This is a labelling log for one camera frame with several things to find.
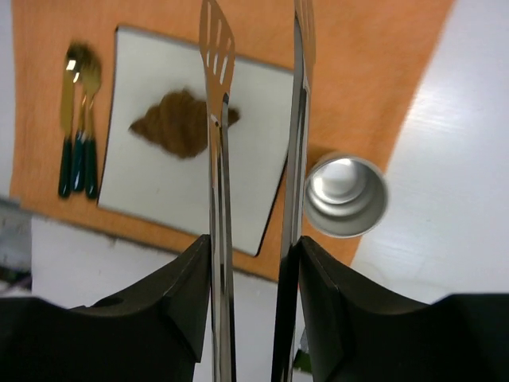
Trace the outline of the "dark brown bread piece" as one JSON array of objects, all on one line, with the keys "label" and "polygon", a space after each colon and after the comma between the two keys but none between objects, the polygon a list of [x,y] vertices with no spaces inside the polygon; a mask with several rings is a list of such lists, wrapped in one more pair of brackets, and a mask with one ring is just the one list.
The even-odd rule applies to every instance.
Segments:
[{"label": "dark brown bread piece", "polygon": [[206,100],[186,88],[168,92],[129,131],[179,159],[194,158],[208,147]]}]

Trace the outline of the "metal serving tongs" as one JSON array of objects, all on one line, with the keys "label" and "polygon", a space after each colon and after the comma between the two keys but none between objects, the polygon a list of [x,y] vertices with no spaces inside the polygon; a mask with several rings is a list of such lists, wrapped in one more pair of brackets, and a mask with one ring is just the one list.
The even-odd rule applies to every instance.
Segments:
[{"label": "metal serving tongs", "polygon": [[[293,95],[286,160],[286,194],[274,324],[272,381],[293,379],[299,272],[299,262],[293,250],[301,238],[310,104],[316,62],[316,30],[311,1],[294,3],[293,34]],[[209,230],[212,241],[212,370],[215,381],[234,381],[235,315],[227,113],[235,68],[235,38],[223,11],[215,1],[204,1],[201,5],[199,47],[207,94]]]}]

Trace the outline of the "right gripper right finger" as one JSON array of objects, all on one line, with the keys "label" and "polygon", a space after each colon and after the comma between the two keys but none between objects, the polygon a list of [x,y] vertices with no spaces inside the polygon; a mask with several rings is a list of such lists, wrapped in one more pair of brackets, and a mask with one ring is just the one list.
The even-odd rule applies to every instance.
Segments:
[{"label": "right gripper right finger", "polygon": [[287,381],[302,308],[316,381],[505,381],[508,296],[402,296],[303,236],[282,260],[272,378]]}]

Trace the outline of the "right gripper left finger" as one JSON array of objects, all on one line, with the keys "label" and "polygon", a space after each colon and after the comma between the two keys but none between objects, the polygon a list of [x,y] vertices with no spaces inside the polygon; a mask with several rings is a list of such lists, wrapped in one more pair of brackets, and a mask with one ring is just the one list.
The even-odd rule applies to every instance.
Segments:
[{"label": "right gripper left finger", "polygon": [[211,240],[92,306],[1,300],[4,381],[190,381],[200,362]]}]

